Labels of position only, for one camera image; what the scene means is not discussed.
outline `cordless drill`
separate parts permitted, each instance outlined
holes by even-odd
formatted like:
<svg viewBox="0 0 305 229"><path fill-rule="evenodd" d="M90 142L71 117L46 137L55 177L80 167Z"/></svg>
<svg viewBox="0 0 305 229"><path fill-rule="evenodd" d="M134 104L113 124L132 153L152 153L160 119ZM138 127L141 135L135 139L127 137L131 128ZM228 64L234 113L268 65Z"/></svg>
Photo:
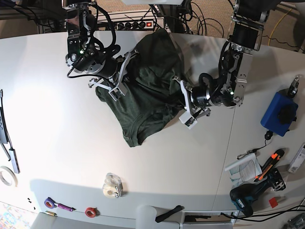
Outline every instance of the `cordless drill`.
<svg viewBox="0 0 305 229"><path fill-rule="evenodd" d="M231 201L237 210L242 211L247 217L253 215L252 203L258 200L268 188L273 187L275 191L281 191L286 188L283 178L277 168L271 170L266 180L259 184L243 184L231 190Z"/></svg>

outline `blue box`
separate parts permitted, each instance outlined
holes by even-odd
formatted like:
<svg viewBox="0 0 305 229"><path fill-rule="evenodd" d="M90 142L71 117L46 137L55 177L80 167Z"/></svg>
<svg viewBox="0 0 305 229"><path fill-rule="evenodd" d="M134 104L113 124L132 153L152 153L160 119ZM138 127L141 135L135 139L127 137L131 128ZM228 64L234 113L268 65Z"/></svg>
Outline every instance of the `blue box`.
<svg viewBox="0 0 305 229"><path fill-rule="evenodd" d="M279 119L279 114L282 108L290 106L291 107L291 114L293 114L293 118L289 123L282 124ZM281 95L277 92L270 103L265 115L261 120L261 124L268 130L272 132L284 136L288 131L293 119L296 117L296 111L298 109L298 104L296 104L291 98Z"/></svg>

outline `red object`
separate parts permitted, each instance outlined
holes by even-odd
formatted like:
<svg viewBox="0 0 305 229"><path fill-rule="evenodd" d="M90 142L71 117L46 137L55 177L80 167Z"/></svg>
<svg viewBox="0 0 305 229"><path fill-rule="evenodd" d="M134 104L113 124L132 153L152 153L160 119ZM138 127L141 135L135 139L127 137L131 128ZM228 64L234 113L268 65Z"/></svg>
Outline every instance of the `red object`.
<svg viewBox="0 0 305 229"><path fill-rule="evenodd" d="M269 203L270 203L270 205L271 205L272 208L275 208L275 207L278 205L278 203L277 203L275 197L273 197L272 199L270 199L270 200L269 200Z"/></svg>
<svg viewBox="0 0 305 229"><path fill-rule="evenodd" d="M86 216L90 217L90 218L94 218L96 217L96 211L95 208L87 208L85 211Z"/></svg>

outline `table surface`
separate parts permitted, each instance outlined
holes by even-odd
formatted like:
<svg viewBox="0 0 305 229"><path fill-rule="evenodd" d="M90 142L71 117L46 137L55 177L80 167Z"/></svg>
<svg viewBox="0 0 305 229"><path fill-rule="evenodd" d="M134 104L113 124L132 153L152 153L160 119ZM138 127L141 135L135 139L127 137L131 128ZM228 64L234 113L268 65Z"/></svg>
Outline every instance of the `table surface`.
<svg viewBox="0 0 305 229"><path fill-rule="evenodd" d="M119 31L121 52L131 50L147 32ZM105 46L107 31L95 35ZM172 34L184 54L185 70L195 81L202 72L217 76L224 39ZM228 196L232 184L223 167L244 151L260 147L266 130L260 120L279 89L296 74L305 75L305 55L262 47L254 56L244 104L236 109L213 107L210 117L188 130L178 117L142 146L129 148L122 129L107 104L100 102L89 78L68 79L64 61L67 33L0 40L0 86L8 131L20 166L18 187L1 187L0 201L20 208L46 211L47 197L77 212L54 211L62 217L113 226L134 227L136 208L152 205L186 210L235 209ZM274 136L260 151L263 163L274 150L287 152L280 165L289 164L304 140L304 87L296 97L299 119L285 137ZM1 166L12 169L4 153ZM108 199L103 180L112 172L121 177L126 195ZM304 167L290 175L279 207L303 199ZM87 207L102 216L88 218Z"/></svg>

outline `red tape roll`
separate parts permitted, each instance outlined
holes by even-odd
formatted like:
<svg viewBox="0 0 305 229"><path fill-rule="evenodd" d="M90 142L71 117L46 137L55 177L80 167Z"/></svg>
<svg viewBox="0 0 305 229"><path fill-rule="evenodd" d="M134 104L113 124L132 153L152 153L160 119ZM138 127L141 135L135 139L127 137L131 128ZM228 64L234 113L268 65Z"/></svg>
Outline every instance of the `red tape roll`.
<svg viewBox="0 0 305 229"><path fill-rule="evenodd" d="M96 217L96 211L95 208L87 208L86 211L86 216L90 217L90 218L94 218Z"/></svg>

